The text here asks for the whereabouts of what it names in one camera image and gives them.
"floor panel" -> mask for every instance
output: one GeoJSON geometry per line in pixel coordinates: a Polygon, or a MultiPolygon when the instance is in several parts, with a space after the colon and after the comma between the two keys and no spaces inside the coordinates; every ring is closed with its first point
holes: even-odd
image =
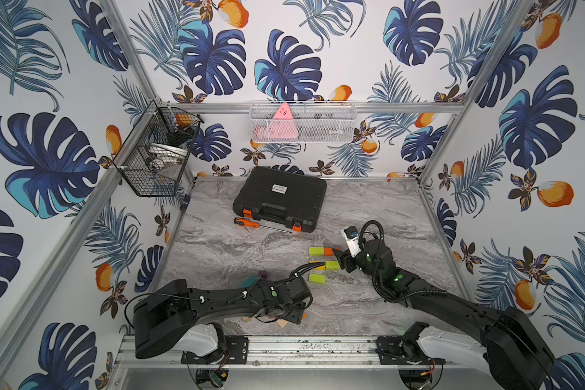
{"type": "MultiPolygon", "coordinates": [[[[232,203],[244,182],[198,181],[187,214],[169,255],[161,286],[185,278],[189,287],[239,288],[266,270],[270,280],[310,259],[310,246],[345,248],[340,231],[380,221],[385,242],[399,267],[417,273],[431,284],[460,294],[413,180],[328,180],[317,228],[290,235],[265,228],[235,225],[232,203]]],[[[267,226],[282,225],[262,221],[267,226]]],[[[335,260],[318,257],[316,260],[335,260]]],[[[385,303],[370,279],[359,271],[313,271],[327,277],[325,285],[309,283],[314,303],[301,325],[263,324],[252,319],[228,319],[226,332],[254,335],[382,335],[404,332],[413,322],[428,322],[443,330],[448,324],[426,313],[385,303]]]]}

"pink triangular object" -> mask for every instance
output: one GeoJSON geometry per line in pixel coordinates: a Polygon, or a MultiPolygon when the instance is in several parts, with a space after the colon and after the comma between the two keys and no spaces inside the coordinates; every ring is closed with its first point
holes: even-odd
{"type": "Polygon", "coordinates": [[[273,119],[292,119],[293,114],[291,113],[291,106],[288,103],[282,103],[279,106],[278,111],[273,116],[273,119]]]}
{"type": "MultiPolygon", "coordinates": [[[[291,108],[288,103],[282,103],[278,111],[273,115],[273,119],[293,119],[291,108]]],[[[299,131],[294,121],[269,121],[269,138],[299,138],[299,131]]]]}

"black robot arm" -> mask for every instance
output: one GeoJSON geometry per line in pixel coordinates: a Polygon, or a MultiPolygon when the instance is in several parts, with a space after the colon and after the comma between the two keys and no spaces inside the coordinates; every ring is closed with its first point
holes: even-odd
{"type": "MultiPolygon", "coordinates": [[[[392,251],[383,243],[383,228],[379,222],[367,222],[359,233],[355,227],[349,227],[343,231],[343,236],[349,250],[334,251],[341,269],[361,270],[371,277],[375,291],[387,302],[425,311],[475,339],[485,347],[483,358],[489,364],[492,377],[504,389],[540,388],[553,366],[554,355],[521,310],[478,305],[397,267],[392,251]],[[379,238],[369,241],[363,238],[369,225],[377,226],[379,238]]],[[[391,355],[402,354],[411,360],[423,355],[415,341],[426,326],[416,323],[402,337],[404,342],[410,341],[408,348],[393,351],[391,355]]]]}
{"type": "Polygon", "coordinates": [[[269,281],[257,278],[248,288],[199,290],[188,288],[185,279],[174,280],[135,305],[136,357],[147,359],[169,351],[197,324],[227,317],[265,315],[299,324],[312,297],[300,277],[325,262],[306,264],[291,276],[269,281]]]}

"wire basket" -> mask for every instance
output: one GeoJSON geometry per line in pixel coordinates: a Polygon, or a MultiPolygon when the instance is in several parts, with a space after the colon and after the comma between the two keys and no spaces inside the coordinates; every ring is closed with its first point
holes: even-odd
{"type": "Polygon", "coordinates": [[[262,144],[345,144],[358,113],[351,102],[287,102],[292,119],[273,119],[284,102],[251,102],[253,140],[262,144]]]}
{"type": "Polygon", "coordinates": [[[203,120],[177,107],[151,105],[154,115],[119,171],[140,197],[176,196],[203,120]]]}

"orange screwdriver handle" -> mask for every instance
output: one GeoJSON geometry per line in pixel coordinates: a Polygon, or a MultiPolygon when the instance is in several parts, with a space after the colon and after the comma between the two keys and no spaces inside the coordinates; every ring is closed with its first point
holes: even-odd
{"type": "Polygon", "coordinates": [[[260,225],[257,222],[251,222],[250,220],[246,220],[245,218],[234,218],[234,223],[241,226],[247,226],[250,228],[259,228],[260,225]]]}

